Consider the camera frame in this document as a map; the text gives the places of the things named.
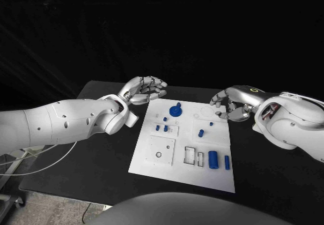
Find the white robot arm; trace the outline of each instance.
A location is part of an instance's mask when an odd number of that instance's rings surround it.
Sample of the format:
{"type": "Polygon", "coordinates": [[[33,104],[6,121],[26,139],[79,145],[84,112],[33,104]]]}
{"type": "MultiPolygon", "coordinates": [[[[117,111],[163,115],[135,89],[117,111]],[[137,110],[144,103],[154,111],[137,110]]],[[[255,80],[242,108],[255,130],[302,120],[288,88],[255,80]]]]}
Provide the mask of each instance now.
{"type": "Polygon", "coordinates": [[[156,77],[135,77],[118,95],[98,100],[72,99],[29,110],[0,112],[0,155],[38,145],[66,144],[97,133],[114,134],[138,116],[128,105],[141,105],[166,95],[167,83],[156,77]]]}
{"type": "Polygon", "coordinates": [[[324,102],[284,92],[278,95],[236,85],[219,92],[210,105],[220,106],[229,98],[229,112],[216,112],[232,121],[245,121],[255,113],[254,130],[284,149],[300,147],[318,161],[324,162],[324,102]],[[243,103],[236,108],[235,102],[243,103]]]}

